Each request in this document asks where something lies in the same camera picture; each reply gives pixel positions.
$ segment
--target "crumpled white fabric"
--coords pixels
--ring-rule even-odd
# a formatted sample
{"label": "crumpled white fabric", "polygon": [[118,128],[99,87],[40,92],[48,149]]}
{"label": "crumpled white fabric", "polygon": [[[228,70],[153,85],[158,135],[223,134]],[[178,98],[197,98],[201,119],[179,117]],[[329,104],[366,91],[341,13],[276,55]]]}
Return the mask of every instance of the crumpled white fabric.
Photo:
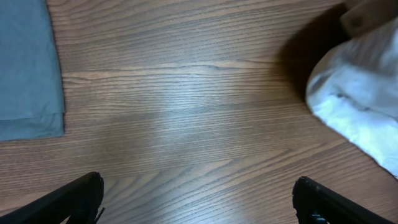
{"label": "crumpled white fabric", "polygon": [[398,19],[330,50],[308,81],[307,104],[398,177]]}

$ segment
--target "black plastic part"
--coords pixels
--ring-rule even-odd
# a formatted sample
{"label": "black plastic part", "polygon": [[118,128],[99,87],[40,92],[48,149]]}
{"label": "black plastic part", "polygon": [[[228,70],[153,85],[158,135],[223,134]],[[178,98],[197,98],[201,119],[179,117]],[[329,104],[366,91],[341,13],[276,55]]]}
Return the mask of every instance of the black plastic part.
{"label": "black plastic part", "polygon": [[296,181],[293,207],[300,224],[394,224],[308,177]]}
{"label": "black plastic part", "polygon": [[0,217],[1,224],[95,224],[104,197],[104,180],[97,172],[73,182]]}

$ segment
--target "gray cloth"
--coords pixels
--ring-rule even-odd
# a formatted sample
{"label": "gray cloth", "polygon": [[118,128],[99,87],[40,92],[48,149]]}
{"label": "gray cloth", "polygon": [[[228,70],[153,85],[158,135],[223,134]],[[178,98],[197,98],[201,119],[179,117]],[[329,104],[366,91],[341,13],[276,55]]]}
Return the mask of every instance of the gray cloth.
{"label": "gray cloth", "polygon": [[45,0],[0,0],[0,141],[63,134],[63,92]]}

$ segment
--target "wood grain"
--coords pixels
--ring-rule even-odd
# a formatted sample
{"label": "wood grain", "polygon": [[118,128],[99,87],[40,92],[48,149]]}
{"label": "wood grain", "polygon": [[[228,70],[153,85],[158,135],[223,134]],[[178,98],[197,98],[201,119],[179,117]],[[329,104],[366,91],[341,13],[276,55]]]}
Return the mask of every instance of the wood grain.
{"label": "wood grain", "polygon": [[332,0],[49,0],[65,136],[0,142],[0,214],[89,172],[100,223],[296,223],[309,175],[398,222],[398,184],[314,118]]}

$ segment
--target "white fabric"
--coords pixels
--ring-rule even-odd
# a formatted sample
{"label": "white fabric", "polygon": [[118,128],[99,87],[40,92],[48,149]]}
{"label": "white fabric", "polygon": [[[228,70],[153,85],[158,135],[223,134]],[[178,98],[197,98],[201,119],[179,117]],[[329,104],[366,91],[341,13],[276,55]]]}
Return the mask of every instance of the white fabric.
{"label": "white fabric", "polygon": [[398,177],[398,19],[330,50],[308,81],[307,104]]}

